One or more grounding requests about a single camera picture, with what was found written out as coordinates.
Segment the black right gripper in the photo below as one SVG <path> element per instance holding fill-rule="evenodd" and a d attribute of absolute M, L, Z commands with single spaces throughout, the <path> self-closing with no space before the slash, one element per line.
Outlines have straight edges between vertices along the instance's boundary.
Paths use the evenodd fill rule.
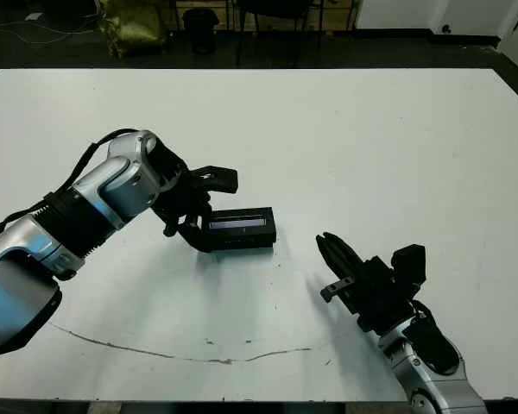
<path fill-rule="evenodd" d="M 338 281 L 320 290 L 329 303 L 339 298 L 364 332 L 388 332 L 414 315 L 414 307 L 392 280 L 393 271 L 374 257 L 363 261 L 344 240 L 324 232 L 315 240 Z"/>

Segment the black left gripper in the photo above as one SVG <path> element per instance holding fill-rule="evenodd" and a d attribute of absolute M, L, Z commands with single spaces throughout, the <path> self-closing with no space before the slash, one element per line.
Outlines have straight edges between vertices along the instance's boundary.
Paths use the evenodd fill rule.
<path fill-rule="evenodd" d="M 193 248 L 210 253 L 212 245 L 208 234 L 199 227 L 199 218 L 212 213 L 211 196 L 204 188 L 207 167 L 183 171 L 176 184 L 162 192 L 152 205 L 152 211 L 164 222 L 165 236 L 181 237 Z"/>

